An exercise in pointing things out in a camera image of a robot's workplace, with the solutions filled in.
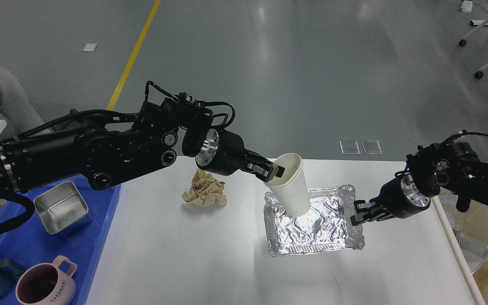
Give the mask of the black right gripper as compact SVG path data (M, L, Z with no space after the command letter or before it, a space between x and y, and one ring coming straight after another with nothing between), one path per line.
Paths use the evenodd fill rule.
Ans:
M395 217L405 219L427 210L431 199L420 193L413 176L407 173L383 185L377 203L355 200L356 214L350 217L351 224L358 226L366 222L381 222Z

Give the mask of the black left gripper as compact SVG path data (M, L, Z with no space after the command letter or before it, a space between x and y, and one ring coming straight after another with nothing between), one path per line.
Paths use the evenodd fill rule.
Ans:
M245 149L244 141L238 134L217 129L208 131L195 162L199 169L207 172L229 176L241 170L263 182L283 177L286 170L257 152Z

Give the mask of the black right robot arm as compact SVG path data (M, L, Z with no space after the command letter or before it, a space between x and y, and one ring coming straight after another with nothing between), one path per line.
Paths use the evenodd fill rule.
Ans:
M456 209L469 210L471 201L488 206L488 163L482 162L471 145L460 141L466 130L441 143L418 146L406 156L405 168L384 184L369 201L356 200L351 224L406 219L428 209L432 197L447 189L457 195Z

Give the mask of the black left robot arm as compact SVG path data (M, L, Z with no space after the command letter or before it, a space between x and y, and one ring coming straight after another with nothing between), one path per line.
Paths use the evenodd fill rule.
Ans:
M171 94L148 81L137 113L72 111L0 141L0 234L33 216L29 190L78 174L104 190L171 166L179 129L186 132L182 153L199 169L223 176L242 170L263 182L282 177L286 167L247 150L227 130L236 112L215 114L211 108L221 105L227 103Z

